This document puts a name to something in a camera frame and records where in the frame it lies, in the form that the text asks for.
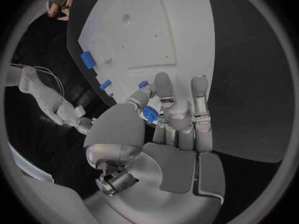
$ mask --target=blue plastic piece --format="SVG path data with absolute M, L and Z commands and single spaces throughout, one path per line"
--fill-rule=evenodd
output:
M 90 54 L 89 51 L 83 52 L 81 54 L 81 59 L 84 62 L 85 66 L 87 67 L 88 70 L 93 68 L 97 63 L 93 59 L 92 55 Z
M 108 87 L 109 85 L 111 85 L 111 81 L 107 80 L 105 81 L 102 85 L 100 85 L 100 89 L 103 91 L 106 87 Z
M 143 88 L 145 86 L 148 86 L 148 85 L 149 85 L 148 81 L 141 81 L 141 83 L 138 86 L 139 86 L 139 89 L 141 89 L 141 88 Z
M 152 123 L 153 121 L 158 120 L 158 112 L 150 106 L 146 106 L 142 113 L 144 117 L 148 119 L 148 123 Z

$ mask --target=mounting hole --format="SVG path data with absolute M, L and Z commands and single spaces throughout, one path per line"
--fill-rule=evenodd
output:
M 123 15 L 122 20 L 123 20 L 123 23 L 125 23 L 125 24 L 129 24 L 130 21 L 131 21 L 131 17 L 130 17 L 129 14 L 125 14 L 125 15 Z

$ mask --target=person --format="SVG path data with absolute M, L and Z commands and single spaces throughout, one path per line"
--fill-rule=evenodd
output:
M 49 10 L 47 12 L 48 17 L 68 21 L 69 8 L 71 7 L 72 3 L 73 0 L 50 0 Z

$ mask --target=black background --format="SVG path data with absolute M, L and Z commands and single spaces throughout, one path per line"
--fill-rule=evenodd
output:
M 0 0 L 0 20 L 1 32 L 4 32 L 11 17 L 18 13 L 23 6 L 24 0 Z M 272 6 L 281 11 L 281 16 L 285 23 L 292 30 L 292 37 L 297 45 L 296 37 L 298 36 L 298 0 L 271 0 Z M 2 196 L 2 217 L 3 220 L 8 220 L 11 223 L 21 221 L 23 223 L 38 223 L 34 218 L 24 209 L 14 196 L 9 185 L 7 185 L 5 178 L 1 175 L 1 196 Z M 299 176 L 297 175 L 275 209 L 262 222 L 263 224 L 272 224 L 280 221 L 296 222 L 299 219 L 297 215 L 297 187 L 299 187 Z

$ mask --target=wire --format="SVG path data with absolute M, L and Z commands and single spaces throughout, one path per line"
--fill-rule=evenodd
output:
M 11 63 L 10 65 L 15 66 L 15 67 L 19 67 L 19 68 L 28 67 L 27 65 L 15 64 L 15 63 Z M 60 94 L 64 97 L 64 88 L 63 88 L 62 82 L 60 81 L 60 79 L 57 76 L 54 75 L 54 73 L 50 69 L 42 67 L 42 66 L 34 66 L 34 69 L 36 69 L 36 71 L 43 72 L 45 74 L 51 75 L 55 79 L 55 81 L 57 82 L 57 85 L 58 85 L 59 90 L 60 90 Z

